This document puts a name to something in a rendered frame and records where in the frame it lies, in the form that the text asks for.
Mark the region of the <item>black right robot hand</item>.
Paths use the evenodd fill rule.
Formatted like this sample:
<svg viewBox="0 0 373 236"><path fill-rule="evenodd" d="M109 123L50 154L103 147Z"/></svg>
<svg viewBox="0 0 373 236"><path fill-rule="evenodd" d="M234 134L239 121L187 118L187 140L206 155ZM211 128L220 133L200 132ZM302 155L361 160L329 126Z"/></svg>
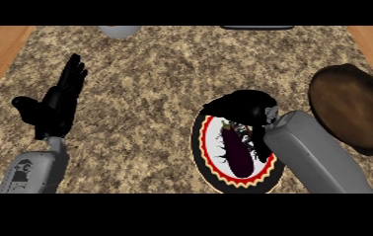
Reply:
<svg viewBox="0 0 373 236"><path fill-rule="evenodd" d="M279 116L276 99L262 91L237 90L205 104L199 113L252 127L251 140L259 161L265 163L271 150L264 135L265 126L274 123Z"/></svg>

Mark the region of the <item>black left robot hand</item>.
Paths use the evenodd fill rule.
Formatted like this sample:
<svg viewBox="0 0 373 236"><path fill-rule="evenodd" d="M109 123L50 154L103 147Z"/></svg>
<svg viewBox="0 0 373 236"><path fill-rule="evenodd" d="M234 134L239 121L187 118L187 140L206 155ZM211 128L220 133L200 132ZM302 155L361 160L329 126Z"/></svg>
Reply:
<svg viewBox="0 0 373 236"><path fill-rule="evenodd" d="M12 105L19 111L22 121L35 127L35 138L65 137L71 131L77 99L80 96L87 69L74 54L62 70L59 83L49 89L43 100L19 96Z"/></svg>

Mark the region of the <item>dark purple eggplant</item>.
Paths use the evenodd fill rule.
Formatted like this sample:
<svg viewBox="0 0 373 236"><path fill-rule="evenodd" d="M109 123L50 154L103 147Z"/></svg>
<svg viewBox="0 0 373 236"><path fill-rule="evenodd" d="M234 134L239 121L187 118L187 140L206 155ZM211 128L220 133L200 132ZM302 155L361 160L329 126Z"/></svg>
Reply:
<svg viewBox="0 0 373 236"><path fill-rule="evenodd" d="M220 134L226 151L221 158L226 159L234 177L248 178L254 173L254 160L248 147L251 142L248 129L236 128L230 123L223 122Z"/></svg>

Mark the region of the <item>black red white patterned plate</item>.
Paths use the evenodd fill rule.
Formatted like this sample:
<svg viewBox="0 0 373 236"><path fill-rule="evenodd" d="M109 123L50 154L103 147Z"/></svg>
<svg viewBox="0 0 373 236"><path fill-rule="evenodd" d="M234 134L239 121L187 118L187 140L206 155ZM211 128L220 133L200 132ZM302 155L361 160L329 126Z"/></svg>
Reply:
<svg viewBox="0 0 373 236"><path fill-rule="evenodd" d="M224 158L226 150L221 128L230 124L249 150L254 160L254 172L246 178L234 176ZM197 116L193 122L190 146L197 171L214 189L224 194L265 194L280 182L284 163L276 154L262 163L249 141L252 127L214 116Z"/></svg>

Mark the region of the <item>brown pan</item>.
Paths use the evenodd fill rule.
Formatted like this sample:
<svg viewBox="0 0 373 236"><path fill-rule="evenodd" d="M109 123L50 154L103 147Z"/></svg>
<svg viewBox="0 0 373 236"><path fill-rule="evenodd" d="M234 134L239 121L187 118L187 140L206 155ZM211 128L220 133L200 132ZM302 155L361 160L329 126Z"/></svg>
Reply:
<svg viewBox="0 0 373 236"><path fill-rule="evenodd" d="M349 63L326 66L311 78L308 97L329 134L373 156L373 75Z"/></svg>

